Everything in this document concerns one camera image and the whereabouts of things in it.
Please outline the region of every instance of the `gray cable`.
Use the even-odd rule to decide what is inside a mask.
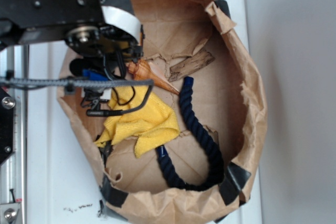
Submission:
[[[21,79],[21,78],[10,78],[0,77],[0,86],[5,87],[33,87],[33,89],[44,88],[44,87],[79,87],[86,89],[108,89],[114,87],[125,87],[125,86],[152,86],[153,80],[143,80],[143,81],[133,81],[133,80],[110,80],[110,81],[91,81],[75,78],[64,78],[58,80],[50,79]]]

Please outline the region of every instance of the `black cable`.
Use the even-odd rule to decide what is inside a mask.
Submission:
[[[131,88],[132,88],[132,90],[133,90],[133,96],[131,97],[130,100],[128,100],[128,101],[125,102],[125,103],[121,103],[121,102],[120,102],[120,99],[119,99],[119,95],[118,95],[117,90],[116,90],[115,88],[112,88],[113,91],[114,91],[115,94],[116,94],[115,96],[117,97],[117,103],[118,103],[118,105],[120,105],[120,106],[124,106],[124,105],[129,104],[129,103],[133,100],[133,98],[135,97],[136,92],[135,92],[135,88],[134,88],[133,86],[131,86]]]
[[[142,103],[138,105],[135,108],[131,108],[128,110],[99,110],[99,111],[94,111],[94,110],[88,110],[86,114],[88,116],[116,116],[116,115],[124,115],[127,113],[131,113],[134,111],[137,111],[145,106],[147,103],[147,100],[149,98],[149,95],[151,94],[153,87],[154,87],[154,81],[152,79],[149,80],[144,80],[142,82],[146,82],[146,86],[148,86],[147,92],[142,100]]]
[[[127,70],[122,52],[119,49],[117,49],[115,55],[117,56],[117,63],[120,70],[120,78],[125,79]]]
[[[111,81],[115,80],[114,75],[112,74],[109,66],[108,66],[108,61],[107,61],[107,54],[103,55],[103,69],[104,69],[104,73],[106,75],[107,78],[109,78]]]

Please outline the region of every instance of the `metal bracket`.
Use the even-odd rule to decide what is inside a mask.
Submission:
[[[0,88],[0,165],[13,153],[15,100]]]
[[[21,203],[0,205],[0,224],[22,223]]]

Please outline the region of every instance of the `white wall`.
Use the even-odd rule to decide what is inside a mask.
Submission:
[[[336,223],[336,0],[246,0],[269,130],[263,223]]]

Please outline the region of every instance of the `black metal plate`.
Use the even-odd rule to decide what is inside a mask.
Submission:
[[[5,109],[1,104],[3,98],[9,96],[0,88],[0,165],[13,152],[14,109]]]
[[[63,40],[78,25],[104,23],[99,0],[0,0],[0,40],[6,45]]]

